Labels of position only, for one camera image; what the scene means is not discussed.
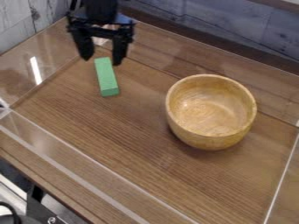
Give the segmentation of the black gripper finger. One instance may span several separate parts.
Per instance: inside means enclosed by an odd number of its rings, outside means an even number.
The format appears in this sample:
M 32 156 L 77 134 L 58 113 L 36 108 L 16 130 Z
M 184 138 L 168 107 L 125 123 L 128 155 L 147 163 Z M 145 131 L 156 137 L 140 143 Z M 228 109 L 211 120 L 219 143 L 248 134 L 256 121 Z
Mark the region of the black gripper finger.
M 123 58 L 127 56 L 128 42 L 121 36 L 115 36 L 112 39 L 112 60 L 113 65 L 121 64 Z
M 94 46 L 92 37 L 89 36 L 89 33 L 78 28 L 70 28 L 69 29 L 70 36 L 73 38 L 74 45 L 78 50 L 78 56 L 84 60 L 89 60 L 94 53 Z

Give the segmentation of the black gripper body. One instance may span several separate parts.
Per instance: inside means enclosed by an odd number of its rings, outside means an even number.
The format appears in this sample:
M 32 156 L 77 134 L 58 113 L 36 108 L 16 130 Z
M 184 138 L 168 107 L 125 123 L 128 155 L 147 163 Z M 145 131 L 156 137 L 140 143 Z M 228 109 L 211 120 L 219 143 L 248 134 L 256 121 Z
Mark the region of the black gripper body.
M 66 31 L 76 44 L 90 44 L 93 38 L 109 39 L 121 44 L 131 44 L 135 36 L 135 20 L 117 13 L 109 22 L 89 19 L 82 11 L 66 14 Z

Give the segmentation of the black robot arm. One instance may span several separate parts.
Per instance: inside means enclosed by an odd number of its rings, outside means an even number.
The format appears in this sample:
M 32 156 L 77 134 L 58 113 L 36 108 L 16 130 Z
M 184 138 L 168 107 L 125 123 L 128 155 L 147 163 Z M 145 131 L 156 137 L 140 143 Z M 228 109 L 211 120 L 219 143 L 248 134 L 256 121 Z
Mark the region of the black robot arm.
M 136 22 L 117 11 L 117 0 L 70 0 L 66 12 L 66 32 L 72 36 L 78 56 L 89 60 L 94 53 L 93 38 L 112 41 L 112 62 L 119 66 L 133 42 Z

